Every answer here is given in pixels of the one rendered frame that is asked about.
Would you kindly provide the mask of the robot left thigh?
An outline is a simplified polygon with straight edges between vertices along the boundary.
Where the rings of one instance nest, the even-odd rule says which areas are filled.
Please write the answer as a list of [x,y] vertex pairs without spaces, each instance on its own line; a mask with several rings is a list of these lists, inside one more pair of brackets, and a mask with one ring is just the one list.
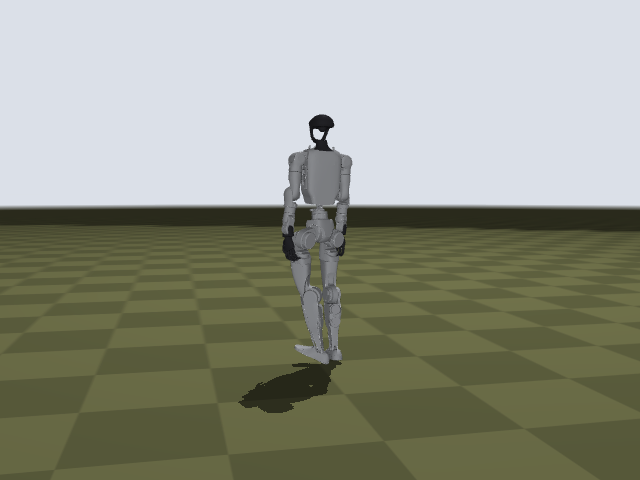
[[311,255],[307,250],[314,247],[316,235],[316,230],[312,227],[307,227],[294,233],[292,237],[294,250],[301,259],[294,262],[290,261],[290,263],[293,279],[302,299],[307,290],[314,290],[318,295],[319,303],[322,299],[322,291],[318,287],[310,285]]

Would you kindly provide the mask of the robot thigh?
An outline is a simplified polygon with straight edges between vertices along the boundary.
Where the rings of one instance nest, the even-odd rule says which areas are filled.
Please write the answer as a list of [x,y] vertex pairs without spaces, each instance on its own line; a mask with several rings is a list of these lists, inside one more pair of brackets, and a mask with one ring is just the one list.
[[318,295],[319,303],[322,299],[322,291],[318,287],[310,285],[311,255],[307,250],[314,247],[316,235],[316,230],[312,227],[307,227],[294,233],[292,237],[294,250],[301,259],[294,262],[290,261],[290,263],[293,279],[302,299],[307,290],[314,290]]
[[323,284],[322,297],[326,303],[336,303],[338,300],[336,275],[339,256],[336,256],[338,251],[336,251],[335,247],[340,247],[343,242],[343,233],[334,229],[333,239],[329,242],[320,243],[319,246],[319,259]]

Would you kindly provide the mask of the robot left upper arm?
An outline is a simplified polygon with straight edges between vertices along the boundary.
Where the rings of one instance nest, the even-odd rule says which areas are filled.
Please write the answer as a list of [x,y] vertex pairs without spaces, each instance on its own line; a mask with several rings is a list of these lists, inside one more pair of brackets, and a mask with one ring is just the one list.
[[307,151],[296,152],[289,156],[289,183],[287,188],[292,189],[293,201],[300,198],[300,183],[302,175],[302,165],[305,164],[307,159]]

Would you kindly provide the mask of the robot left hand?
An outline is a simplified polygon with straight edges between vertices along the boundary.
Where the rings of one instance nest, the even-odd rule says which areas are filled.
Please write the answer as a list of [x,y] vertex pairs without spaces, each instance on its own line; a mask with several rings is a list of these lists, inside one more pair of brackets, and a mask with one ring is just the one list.
[[288,234],[285,235],[282,233],[282,236],[285,237],[285,239],[283,240],[283,249],[282,249],[283,252],[285,253],[285,257],[292,262],[298,261],[298,259],[301,259],[296,255],[296,252],[294,250],[294,243],[292,240],[292,237],[294,236],[293,226],[290,225],[288,227]]

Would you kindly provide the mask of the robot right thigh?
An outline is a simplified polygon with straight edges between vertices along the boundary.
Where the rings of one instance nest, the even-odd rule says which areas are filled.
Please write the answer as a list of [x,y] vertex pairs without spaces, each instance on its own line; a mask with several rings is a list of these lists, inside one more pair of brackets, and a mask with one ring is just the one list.
[[329,242],[320,243],[319,246],[319,259],[323,284],[322,297],[326,303],[336,303],[338,300],[336,275],[339,256],[336,256],[338,251],[336,251],[335,247],[340,247],[343,242],[343,233],[334,229],[333,239]]

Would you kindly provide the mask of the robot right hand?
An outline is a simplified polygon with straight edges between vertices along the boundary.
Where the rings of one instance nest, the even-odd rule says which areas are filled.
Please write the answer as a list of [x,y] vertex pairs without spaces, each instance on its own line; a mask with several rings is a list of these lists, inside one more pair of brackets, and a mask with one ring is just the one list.
[[[346,228],[347,228],[347,226],[346,226],[346,224],[345,224],[345,225],[343,226],[343,231],[341,232],[341,233],[343,233],[343,235],[345,235],[345,234],[346,234]],[[335,247],[335,248],[336,248],[336,247]],[[339,250],[338,250],[338,249],[339,249]],[[341,249],[342,249],[342,252],[341,252]],[[337,254],[336,256],[342,256],[342,255],[344,254],[344,250],[345,250],[345,238],[344,238],[344,242],[343,242],[343,244],[342,244],[340,247],[336,248],[336,251],[338,251],[338,254]],[[341,254],[340,254],[340,253],[341,253]]]

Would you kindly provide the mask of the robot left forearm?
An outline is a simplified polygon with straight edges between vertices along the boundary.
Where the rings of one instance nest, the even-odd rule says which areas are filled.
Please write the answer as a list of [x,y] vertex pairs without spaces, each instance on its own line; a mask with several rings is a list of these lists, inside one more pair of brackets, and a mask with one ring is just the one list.
[[294,230],[294,222],[295,222],[295,211],[297,208],[296,202],[293,202],[293,194],[291,188],[286,188],[284,191],[284,214],[283,214],[283,225],[282,225],[282,233],[288,234],[288,227],[293,226]]

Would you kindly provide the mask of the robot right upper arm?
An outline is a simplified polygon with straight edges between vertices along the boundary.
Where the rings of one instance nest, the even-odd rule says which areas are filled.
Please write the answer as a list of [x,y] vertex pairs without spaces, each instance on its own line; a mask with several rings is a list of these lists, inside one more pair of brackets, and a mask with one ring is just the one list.
[[340,188],[339,193],[336,197],[337,201],[345,201],[349,198],[349,185],[350,185],[350,174],[351,174],[351,166],[352,159],[348,155],[341,154],[342,165],[341,165],[341,177],[340,177]]

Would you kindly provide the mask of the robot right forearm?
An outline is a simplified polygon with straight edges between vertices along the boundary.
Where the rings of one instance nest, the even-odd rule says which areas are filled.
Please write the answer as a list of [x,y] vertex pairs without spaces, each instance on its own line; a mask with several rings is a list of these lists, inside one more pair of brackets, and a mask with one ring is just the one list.
[[[336,230],[338,230],[339,232],[343,231],[343,226],[346,224],[347,222],[347,209],[349,208],[349,203],[350,203],[350,199],[348,198],[348,200],[345,201],[339,201],[337,202],[337,212],[336,212],[336,217],[335,217],[335,221],[336,221]],[[346,224],[347,226],[347,224]],[[347,229],[347,228],[346,228]]]

